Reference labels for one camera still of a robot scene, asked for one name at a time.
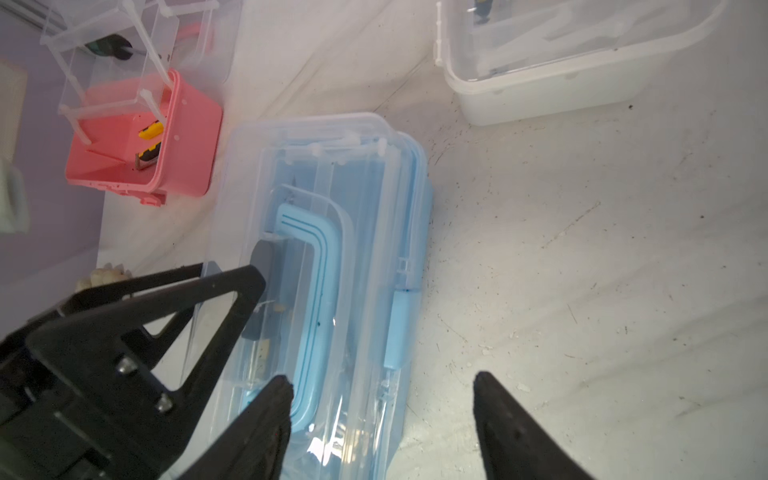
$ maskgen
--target lavender wall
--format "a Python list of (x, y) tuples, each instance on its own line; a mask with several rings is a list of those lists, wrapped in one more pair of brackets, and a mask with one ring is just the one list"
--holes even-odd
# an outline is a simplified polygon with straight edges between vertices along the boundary
[(64, 74), (40, 31), (0, 11), (0, 57), (28, 73), (14, 165), (22, 172), (31, 224), (0, 234), (0, 338), (72, 293), (95, 267), (104, 193), (64, 178), (72, 129), (57, 113)]

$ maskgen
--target light blue handle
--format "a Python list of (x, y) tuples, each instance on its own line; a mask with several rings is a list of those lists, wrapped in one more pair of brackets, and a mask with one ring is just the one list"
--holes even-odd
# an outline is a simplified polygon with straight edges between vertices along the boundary
[(338, 230), (327, 218), (291, 204), (277, 208), (275, 233), (308, 243), (314, 250), (309, 297), (293, 374), (291, 432), (298, 432), (310, 425), (320, 401), (339, 290), (341, 243)]

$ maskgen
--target pink bin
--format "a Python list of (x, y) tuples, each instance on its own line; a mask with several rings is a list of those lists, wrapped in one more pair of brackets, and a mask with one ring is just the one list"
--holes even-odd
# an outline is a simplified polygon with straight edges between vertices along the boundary
[[(80, 125), (91, 144), (77, 135), (67, 161), (67, 182), (141, 199), (159, 207), (166, 194), (202, 197), (208, 191), (221, 127), (221, 107), (184, 82), (178, 71), (169, 70), (174, 83), (160, 102), (167, 121), (164, 132), (150, 140), (139, 131), (155, 116), (144, 111), (111, 117), (87, 118)], [(136, 88), (138, 79), (110, 88)], [(135, 167), (136, 154), (162, 142), (157, 163), (143, 170)]]

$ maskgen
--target bolt head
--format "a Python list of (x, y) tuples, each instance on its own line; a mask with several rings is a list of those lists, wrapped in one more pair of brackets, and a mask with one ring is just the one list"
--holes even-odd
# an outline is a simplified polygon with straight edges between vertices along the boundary
[(168, 413), (174, 407), (174, 401), (166, 393), (160, 395), (160, 398), (154, 404), (157, 413)]
[(118, 365), (115, 368), (118, 370), (118, 373), (123, 376), (127, 376), (138, 370), (139, 366), (136, 365), (136, 362), (134, 362), (132, 359), (124, 356), (120, 359)]

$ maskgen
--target white floor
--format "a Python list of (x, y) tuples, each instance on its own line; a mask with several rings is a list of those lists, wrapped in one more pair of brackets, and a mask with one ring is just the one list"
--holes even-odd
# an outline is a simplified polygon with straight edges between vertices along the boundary
[[(764, 478), (768, 3), (733, 0), (631, 102), (492, 127), (463, 120), (431, 64), (431, 2), (301, 3), (247, 0), (223, 142), (246, 120), (375, 110), (429, 152), (389, 477), (483, 477), (472, 379), (488, 370), (595, 478)], [(100, 265), (201, 261), (214, 201), (108, 195)]]

